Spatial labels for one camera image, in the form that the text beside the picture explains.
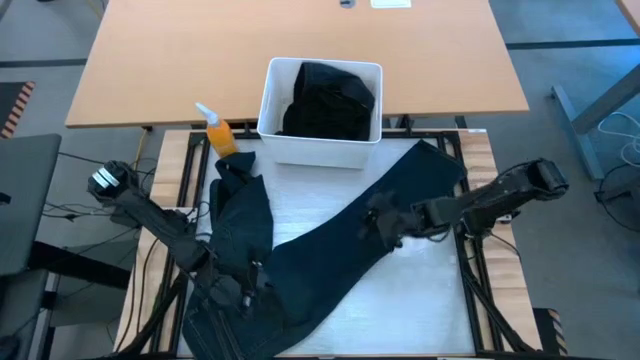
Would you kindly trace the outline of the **grey metal desk leg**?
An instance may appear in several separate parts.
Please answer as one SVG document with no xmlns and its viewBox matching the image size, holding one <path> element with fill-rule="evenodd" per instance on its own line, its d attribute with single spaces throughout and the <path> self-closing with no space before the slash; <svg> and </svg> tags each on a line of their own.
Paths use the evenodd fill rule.
<svg viewBox="0 0 640 360">
<path fill-rule="evenodd" d="M 604 173 L 588 133 L 638 94 L 640 94 L 640 64 L 581 112 L 575 110 L 561 86 L 551 87 L 551 98 L 557 102 L 564 114 L 567 137 L 573 141 L 586 173 L 592 180 L 602 180 Z"/>
</svg>

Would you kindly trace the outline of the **light wooden desk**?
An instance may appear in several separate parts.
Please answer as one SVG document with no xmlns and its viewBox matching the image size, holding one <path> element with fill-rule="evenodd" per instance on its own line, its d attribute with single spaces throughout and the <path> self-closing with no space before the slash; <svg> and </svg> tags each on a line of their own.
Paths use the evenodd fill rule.
<svg viewBox="0 0 640 360">
<path fill-rule="evenodd" d="M 372 62 L 388 115 L 525 112 L 489 0 L 110 0 L 70 128 L 255 118 L 275 57 Z"/>
<path fill-rule="evenodd" d="M 630 26 L 640 37 L 640 0 L 616 0 Z"/>
</svg>

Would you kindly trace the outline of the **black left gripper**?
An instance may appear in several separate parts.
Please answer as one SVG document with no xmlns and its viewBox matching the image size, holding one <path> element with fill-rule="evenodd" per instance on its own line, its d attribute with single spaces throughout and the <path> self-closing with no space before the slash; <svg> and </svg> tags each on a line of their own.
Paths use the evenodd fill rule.
<svg viewBox="0 0 640 360">
<path fill-rule="evenodd" d="M 198 307 L 227 307 L 235 313 L 251 313 L 259 293 L 258 278 L 265 262 L 264 249 L 249 249 L 239 264 L 224 263 L 210 249 L 197 252 Z"/>
</svg>

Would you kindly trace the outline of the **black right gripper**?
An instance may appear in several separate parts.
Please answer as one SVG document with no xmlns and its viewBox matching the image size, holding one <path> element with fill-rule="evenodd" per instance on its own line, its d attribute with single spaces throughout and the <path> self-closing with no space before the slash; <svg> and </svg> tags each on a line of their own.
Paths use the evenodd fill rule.
<svg viewBox="0 0 640 360">
<path fill-rule="evenodd" d="M 377 234 L 385 246 L 402 246 L 405 236 L 426 238 L 436 234 L 413 211 L 402 212 L 395 193 L 375 193 L 367 202 L 367 233 Z"/>
</svg>

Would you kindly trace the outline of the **white perforated laundry basket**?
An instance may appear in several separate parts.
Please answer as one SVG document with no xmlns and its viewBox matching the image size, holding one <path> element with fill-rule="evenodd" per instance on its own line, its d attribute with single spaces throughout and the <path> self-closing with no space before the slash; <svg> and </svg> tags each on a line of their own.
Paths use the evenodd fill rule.
<svg viewBox="0 0 640 360">
<path fill-rule="evenodd" d="M 382 137 L 383 69 L 371 62 L 319 59 L 319 64 L 349 72 L 363 80 L 375 103 L 365 141 L 303 138 L 280 135 L 287 107 L 293 102 L 294 82 L 305 58 L 275 57 L 268 66 L 257 131 L 274 161 L 325 167 L 365 167 Z"/>
</svg>

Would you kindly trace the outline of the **black metal floor beam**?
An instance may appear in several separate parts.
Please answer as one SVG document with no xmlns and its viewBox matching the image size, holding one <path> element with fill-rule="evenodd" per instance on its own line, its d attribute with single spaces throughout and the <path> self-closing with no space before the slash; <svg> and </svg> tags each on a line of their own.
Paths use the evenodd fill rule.
<svg viewBox="0 0 640 360">
<path fill-rule="evenodd" d="M 130 271 L 42 242 L 35 242 L 27 261 L 30 270 L 49 272 L 125 290 Z"/>
</svg>

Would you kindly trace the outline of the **black mat hazard-striped edge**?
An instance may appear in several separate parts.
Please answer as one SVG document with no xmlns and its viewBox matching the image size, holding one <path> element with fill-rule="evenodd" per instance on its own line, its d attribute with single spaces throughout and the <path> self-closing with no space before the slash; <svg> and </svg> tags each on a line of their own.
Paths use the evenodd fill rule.
<svg viewBox="0 0 640 360">
<path fill-rule="evenodd" d="M 14 136 L 36 83 L 0 82 L 0 139 Z"/>
</svg>

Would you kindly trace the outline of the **dark blue jeans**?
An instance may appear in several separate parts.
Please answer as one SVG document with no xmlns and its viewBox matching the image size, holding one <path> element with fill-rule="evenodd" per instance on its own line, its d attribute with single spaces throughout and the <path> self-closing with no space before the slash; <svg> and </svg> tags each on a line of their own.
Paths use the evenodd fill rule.
<svg viewBox="0 0 640 360">
<path fill-rule="evenodd" d="M 253 176 L 263 175 L 251 168 Z M 211 158 L 207 169 L 210 184 L 220 177 Z M 182 325 L 183 338 L 196 360 L 271 360 L 309 337 L 346 299 L 357 284 L 386 256 L 404 248 L 387 247 L 380 237 L 362 237 L 367 202 L 375 193 L 395 193 L 396 206 L 407 212 L 423 199 L 451 194 L 464 177 L 461 164 L 424 141 L 411 141 L 410 148 L 370 186 L 328 220 L 297 237 L 276 242 L 273 232 L 271 255 L 263 268 L 261 284 L 251 313 L 240 314 L 227 307 L 198 307 L 193 291 Z M 454 242 L 454 255 L 458 259 Z"/>
</svg>

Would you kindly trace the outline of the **hazard-striped black block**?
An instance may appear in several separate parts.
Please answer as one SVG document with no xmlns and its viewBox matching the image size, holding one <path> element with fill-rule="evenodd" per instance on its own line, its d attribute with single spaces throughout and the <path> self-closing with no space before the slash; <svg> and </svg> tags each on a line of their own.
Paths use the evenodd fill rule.
<svg viewBox="0 0 640 360">
<path fill-rule="evenodd" d="M 568 356 L 567 344 L 559 313 L 550 308 L 534 308 L 542 349 L 547 353 Z"/>
</svg>

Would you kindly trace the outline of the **dark navy garment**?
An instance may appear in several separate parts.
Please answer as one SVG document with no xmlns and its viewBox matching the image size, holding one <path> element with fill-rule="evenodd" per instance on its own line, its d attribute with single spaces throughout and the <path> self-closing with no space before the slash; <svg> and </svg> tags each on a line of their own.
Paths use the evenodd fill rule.
<svg viewBox="0 0 640 360">
<path fill-rule="evenodd" d="M 360 77 L 318 62 L 304 62 L 279 132 L 284 136 L 367 141 L 375 97 Z"/>
</svg>

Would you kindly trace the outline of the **orange spray bottle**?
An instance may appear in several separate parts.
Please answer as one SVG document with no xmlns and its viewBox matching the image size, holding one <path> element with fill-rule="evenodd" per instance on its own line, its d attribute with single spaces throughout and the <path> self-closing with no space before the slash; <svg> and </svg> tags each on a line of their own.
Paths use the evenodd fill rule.
<svg viewBox="0 0 640 360">
<path fill-rule="evenodd" d="M 206 135 L 218 156 L 224 158 L 238 152 L 235 137 L 229 124 L 202 103 L 196 102 L 195 107 L 205 117 Z"/>
</svg>

